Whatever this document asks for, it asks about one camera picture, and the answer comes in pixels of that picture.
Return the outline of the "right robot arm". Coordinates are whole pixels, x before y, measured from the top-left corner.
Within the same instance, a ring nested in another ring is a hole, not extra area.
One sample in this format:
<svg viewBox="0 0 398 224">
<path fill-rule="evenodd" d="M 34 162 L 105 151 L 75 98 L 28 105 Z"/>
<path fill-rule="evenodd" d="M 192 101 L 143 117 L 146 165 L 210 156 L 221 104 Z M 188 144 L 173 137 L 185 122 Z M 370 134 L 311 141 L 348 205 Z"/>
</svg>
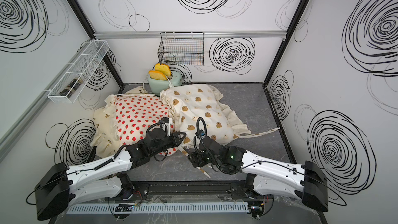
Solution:
<svg viewBox="0 0 398 224">
<path fill-rule="evenodd" d="M 240 147 L 225 147 L 209 137 L 194 144 L 194 151 L 188 154 L 194 167 L 212 165 L 224 174 L 247 174 L 251 177 L 249 189 L 258 195 L 294 198 L 313 210 L 329 210 L 328 180 L 311 161 L 284 163 Z"/>
</svg>

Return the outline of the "cream bear print pillow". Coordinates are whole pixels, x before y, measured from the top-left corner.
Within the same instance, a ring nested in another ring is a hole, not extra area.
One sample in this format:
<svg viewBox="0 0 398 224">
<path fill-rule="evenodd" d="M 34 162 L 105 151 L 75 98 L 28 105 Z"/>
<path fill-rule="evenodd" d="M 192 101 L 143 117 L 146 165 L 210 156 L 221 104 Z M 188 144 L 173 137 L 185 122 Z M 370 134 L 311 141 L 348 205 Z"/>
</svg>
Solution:
<svg viewBox="0 0 398 224">
<path fill-rule="evenodd" d="M 185 156 L 188 156 L 187 149 L 199 143 L 194 141 L 194 136 L 200 117 L 205 120 L 207 135 L 221 145 L 227 145 L 239 138 L 255 138 L 278 130 L 274 128 L 251 134 L 236 112 L 228 105 L 220 103 L 222 98 L 223 94 L 217 88 L 207 84 L 172 87 L 160 92 L 160 100 L 170 107 L 169 117 L 175 124 L 175 130 L 187 134 L 178 147 Z"/>
</svg>

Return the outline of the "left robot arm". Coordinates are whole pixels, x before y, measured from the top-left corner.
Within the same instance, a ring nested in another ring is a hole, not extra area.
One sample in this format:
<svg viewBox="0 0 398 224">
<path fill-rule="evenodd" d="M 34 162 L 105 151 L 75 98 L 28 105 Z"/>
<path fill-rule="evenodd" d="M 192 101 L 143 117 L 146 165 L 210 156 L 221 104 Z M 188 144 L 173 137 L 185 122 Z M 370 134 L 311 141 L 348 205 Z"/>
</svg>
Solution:
<svg viewBox="0 0 398 224">
<path fill-rule="evenodd" d="M 140 167 L 155 155 L 177 148 L 186 136 L 184 132 L 167 134 L 162 128 L 154 128 L 143 140 L 122 145 L 112 156 L 77 166 L 68 167 L 63 162 L 53 165 L 34 188 L 37 219 L 51 219 L 80 202 L 113 198 L 122 191 L 132 193 L 134 187 L 128 178 L 107 177 Z"/>
</svg>

